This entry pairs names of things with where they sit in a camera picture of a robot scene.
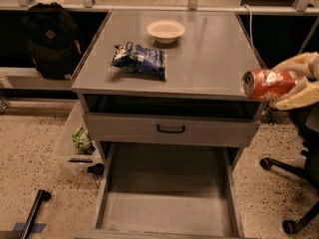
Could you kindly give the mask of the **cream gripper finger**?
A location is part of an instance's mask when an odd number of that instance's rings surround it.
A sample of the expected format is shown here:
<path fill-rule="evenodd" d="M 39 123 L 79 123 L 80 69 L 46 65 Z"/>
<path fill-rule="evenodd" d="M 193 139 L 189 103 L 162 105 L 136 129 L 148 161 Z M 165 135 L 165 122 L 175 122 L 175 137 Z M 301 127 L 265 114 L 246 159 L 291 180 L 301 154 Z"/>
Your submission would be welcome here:
<path fill-rule="evenodd" d="M 314 105 L 319 102 L 319 81 L 309 82 L 303 78 L 287 94 L 269 105 L 279 111 L 289 111 Z"/>
<path fill-rule="evenodd" d="M 289 58 L 273 68 L 274 71 L 293 71 L 312 80 L 319 80 L 319 53 L 306 52 Z"/>

